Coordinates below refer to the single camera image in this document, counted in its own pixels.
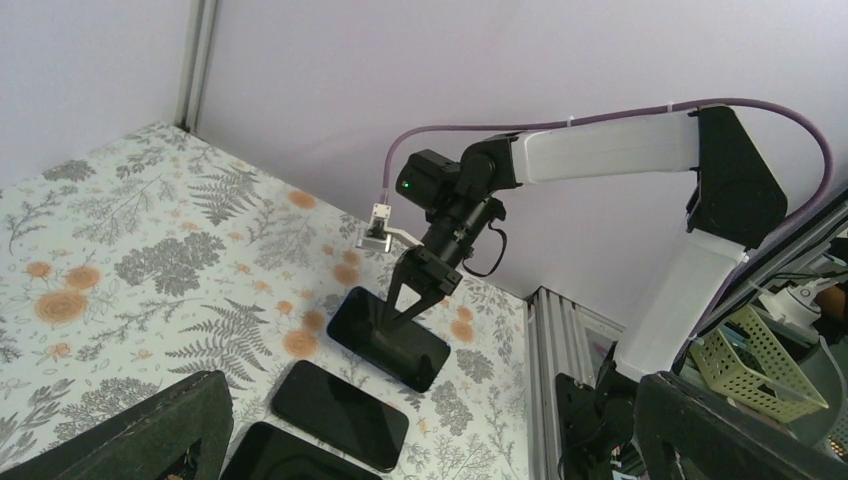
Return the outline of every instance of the black cable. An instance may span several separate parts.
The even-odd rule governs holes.
[[[493,227],[492,222],[489,222],[488,227],[489,227],[489,230],[496,232],[498,235],[500,235],[501,240],[503,240],[503,247],[501,247],[501,254],[498,255],[498,260],[495,262],[495,265],[492,266],[492,269],[489,270],[489,273],[483,274],[483,273],[478,273],[478,272],[475,272],[474,270],[471,270],[470,268],[468,268],[468,265],[465,264],[465,260],[467,260],[467,258],[462,259],[462,268],[464,268],[465,271],[470,273],[471,275],[474,275],[475,277],[479,277],[479,278],[486,278],[489,275],[495,273],[495,270],[497,270],[498,267],[501,264],[501,260],[503,260],[504,253],[506,253],[506,241],[507,241],[506,232],[504,232],[500,228]]]

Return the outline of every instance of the table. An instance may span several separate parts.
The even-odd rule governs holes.
[[[529,476],[523,302],[466,275],[423,316],[453,351],[413,392],[325,333],[400,249],[355,250],[354,216],[214,146],[154,124],[3,189],[0,217],[0,471],[198,370],[226,373],[230,454],[259,420],[320,445],[268,409],[309,359],[409,417],[384,478]]]

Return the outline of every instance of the white wall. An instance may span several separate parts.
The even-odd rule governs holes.
[[[0,1],[0,187],[173,121],[190,3]]]
[[[845,162],[846,25],[841,0],[223,2],[199,132],[362,218],[393,138],[430,123],[749,96],[812,117]],[[821,174],[815,144],[787,121],[743,120],[797,207]],[[477,138],[414,138],[394,172],[416,149],[458,158]],[[626,323],[693,186],[656,174],[501,193],[510,243],[495,282],[544,284]],[[423,234],[423,214],[394,198],[396,226]],[[471,264],[487,269],[499,242],[480,243]]]

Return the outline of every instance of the black smartphone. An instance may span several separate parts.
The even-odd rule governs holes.
[[[347,294],[327,335],[380,370],[419,393],[426,392],[450,356],[450,346],[417,322],[407,322],[389,336],[374,334],[374,319],[386,302],[362,287]]]
[[[409,419],[320,367],[301,360],[271,400],[283,420],[381,472],[397,465]]]
[[[265,422],[254,423],[221,480],[378,480],[380,477]]]

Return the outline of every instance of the black foam corner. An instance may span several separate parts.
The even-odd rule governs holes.
[[[222,372],[198,372],[58,447],[0,474],[0,480],[160,478],[200,441],[195,480],[215,480],[233,431]]]

